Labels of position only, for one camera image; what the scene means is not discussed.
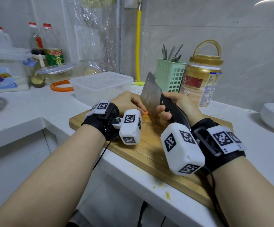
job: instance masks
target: forearm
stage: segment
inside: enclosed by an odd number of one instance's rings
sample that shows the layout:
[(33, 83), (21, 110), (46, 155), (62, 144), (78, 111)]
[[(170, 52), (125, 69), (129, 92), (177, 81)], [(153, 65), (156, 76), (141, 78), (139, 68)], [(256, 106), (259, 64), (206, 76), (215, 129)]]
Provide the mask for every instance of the forearm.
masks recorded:
[(213, 175), (230, 226), (274, 226), (274, 186), (245, 157), (221, 166)]
[(99, 130), (80, 127), (0, 207), (0, 226), (65, 226), (104, 143)]

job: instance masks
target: black wrist strap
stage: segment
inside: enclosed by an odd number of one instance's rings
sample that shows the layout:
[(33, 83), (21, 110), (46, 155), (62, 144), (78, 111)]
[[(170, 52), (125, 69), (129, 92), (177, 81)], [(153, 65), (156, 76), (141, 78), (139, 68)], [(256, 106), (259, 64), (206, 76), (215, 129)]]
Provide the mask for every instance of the black wrist strap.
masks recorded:
[(218, 144), (216, 141), (211, 137), (211, 135), (206, 131), (206, 129), (218, 126), (219, 124), (214, 122), (210, 118), (205, 118), (197, 122), (193, 127), (192, 130), (195, 131), (196, 129), (202, 128), (199, 131), (199, 134), (201, 137), (208, 143), (208, 145), (216, 152), (219, 154), (219, 156), (214, 155), (206, 145), (203, 144), (203, 142), (200, 142), (200, 149), (202, 153), (205, 156), (205, 166), (213, 172), (220, 166), (230, 162), (231, 160), (234, 160), (235, 158), (238, 158), (240, 156), (245, 157), (245, 152), (244, 151), (234, 151), (229, 154), (224, 154), (222, 150), (219, 148)]
[(105, 114), (92, 114), (88, 116), (81, 125), (88, 124), (98, 129), (106, 138), (106, 140), (113, 140), (119, 136), (119, 130), (113, 127), (115, 119), (119, 117), (119, 110), (113, 103), (109, 103)]

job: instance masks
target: cleaver blade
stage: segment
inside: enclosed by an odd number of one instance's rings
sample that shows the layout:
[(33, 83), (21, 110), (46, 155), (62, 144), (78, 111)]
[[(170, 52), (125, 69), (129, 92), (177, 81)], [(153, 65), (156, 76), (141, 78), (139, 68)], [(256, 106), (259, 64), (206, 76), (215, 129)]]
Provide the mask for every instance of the cleaver blade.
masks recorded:
[(158, 118), (156, 107), (160, 105), (162, 90), (155, 82), (155, 76), (149, 72), (141, 92), (142, 102), (152, 122)]

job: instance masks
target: plastic sheet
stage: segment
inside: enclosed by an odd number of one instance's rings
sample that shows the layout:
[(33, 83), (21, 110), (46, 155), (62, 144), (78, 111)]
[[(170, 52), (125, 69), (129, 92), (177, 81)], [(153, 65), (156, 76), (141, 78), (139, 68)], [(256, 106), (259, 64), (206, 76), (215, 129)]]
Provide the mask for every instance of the plastic sheet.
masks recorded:
[(115, 71), (115, 0), (64, 0), (88, 72)]

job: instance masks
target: hand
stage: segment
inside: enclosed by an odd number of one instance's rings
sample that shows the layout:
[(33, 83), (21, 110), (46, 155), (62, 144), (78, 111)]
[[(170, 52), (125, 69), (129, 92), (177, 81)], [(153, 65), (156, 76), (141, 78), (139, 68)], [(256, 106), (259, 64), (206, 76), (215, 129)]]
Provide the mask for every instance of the hand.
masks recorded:
[[(163, 95), (166, 98), (172, 99), (174, 103), (176, 103), (176, 105), (186, 114), (188, 120), (191, 123), (191, 126), (205, 118), (199, 108), (191, 101), (190, 98), (188, 98), (187, 95), (183, 95), (177, 92), (164, 92)], [(157, 107), (160, 118), (170, 120), (172, 118), (172, 114), (164, 110), (164, 105), (159, 105)]]
[(123, 115), (129, 109), (138, 109), (142, 115), (146, 111), (141, 99), (129, 91), (118, 95), (115, 99), (111, 100), (111, 103), (114, 103), (118, 107), (120, 115)]

